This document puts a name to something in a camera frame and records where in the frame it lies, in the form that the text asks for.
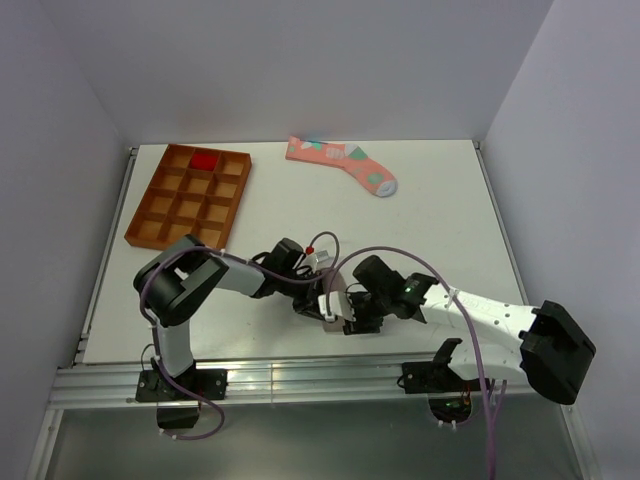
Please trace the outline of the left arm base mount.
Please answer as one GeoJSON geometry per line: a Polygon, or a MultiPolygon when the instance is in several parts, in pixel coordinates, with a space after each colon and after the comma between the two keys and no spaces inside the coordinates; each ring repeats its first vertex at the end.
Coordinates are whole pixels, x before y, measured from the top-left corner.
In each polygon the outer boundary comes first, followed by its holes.
{"type": "Polygon", "coordinates": [[[209,401],[223,400],[227,387],[226,369],[197,369],[186,371],[167,380],[158,370],[140,373],[135,402],[156,404],[157,425],[164,430],[184,431],[193,428],[203,407],[200,397],[209,401]]]}

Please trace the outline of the beige sock orange stripes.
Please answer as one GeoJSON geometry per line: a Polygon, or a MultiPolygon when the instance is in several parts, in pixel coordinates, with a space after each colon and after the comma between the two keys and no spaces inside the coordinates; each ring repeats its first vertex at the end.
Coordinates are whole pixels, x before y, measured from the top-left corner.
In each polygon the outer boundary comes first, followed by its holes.
{"type": "MultiPolygon", "coordinates": [[[[346,292],[346,289],[347,289],[347,284],[345,283],[345,280],[343,279],[340,273],[334,276],[332,284],[330,284],[329,277],[326,277],[323,280],[322,286],[323,286],[323,294],[328,294],[331,291],[346,292]]],[[[343,327],[347,323],[347,321],[342,321],[342,320],[337,321],[335,323],[328,323],[324,321],[323,317],[322,317],[322,322],[323,322],[323,330],[327,334],[343,334],[344,333],[343,327]]]]}

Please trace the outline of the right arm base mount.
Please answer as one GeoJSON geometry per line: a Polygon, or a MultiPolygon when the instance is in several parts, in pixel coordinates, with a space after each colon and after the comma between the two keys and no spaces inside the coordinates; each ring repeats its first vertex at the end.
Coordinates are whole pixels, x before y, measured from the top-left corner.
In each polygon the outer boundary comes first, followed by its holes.
{"type": "Polygon", "coordinates": [[[401,369],[396,385],[407,395],[428,394],[428,408],[438,422],[454,426],[472,417],[472,394],[480,391],[477,379],[463,380],[431,361],[405,362],[401,369]]]}

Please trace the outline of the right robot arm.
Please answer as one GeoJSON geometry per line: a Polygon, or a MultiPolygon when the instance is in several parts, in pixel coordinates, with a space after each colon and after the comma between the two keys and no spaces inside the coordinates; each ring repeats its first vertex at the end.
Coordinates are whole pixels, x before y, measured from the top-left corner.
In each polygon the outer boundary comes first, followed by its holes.
{"type": "Polygon", "coordinates": [[[377,255],[362,260],[353,275],[363,289],[351,325],[395,316],[467,332],[447,338],[437,351],[432,370],[441,388],[480,377],[525,381],[554,403],[576,402],[596,346],[561,304],[492,300],[450,286],[432,269],[403,277],[377,255]]]}

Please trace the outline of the red sock with bear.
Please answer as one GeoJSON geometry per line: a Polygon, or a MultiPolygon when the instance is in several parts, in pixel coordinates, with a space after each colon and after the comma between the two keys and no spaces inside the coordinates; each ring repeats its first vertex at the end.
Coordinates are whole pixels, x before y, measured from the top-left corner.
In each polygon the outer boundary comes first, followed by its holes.
{"type": "Polygon", "coordinates": [[[218,153],[195,152],[191,158],[189,167],[201,171],[214,171],[219,161],[218,153]]]}

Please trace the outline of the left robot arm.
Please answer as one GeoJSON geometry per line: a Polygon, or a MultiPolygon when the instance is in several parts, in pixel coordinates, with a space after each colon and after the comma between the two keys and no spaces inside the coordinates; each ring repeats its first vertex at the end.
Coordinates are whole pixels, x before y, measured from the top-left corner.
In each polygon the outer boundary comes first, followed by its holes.
{"type": "Polygon", "coordinates": [[[251,299],[279,293],[292,300],[296,313],[320,320],[318,297],[329,271],[304,265],[304,257],[302,247],[289,238],[269,252],[242,259],[187,234],[145,265],[133,286],[152,326],[159,388],[172,399],[195,389],[190,319],[215,289],[251,299]]]}

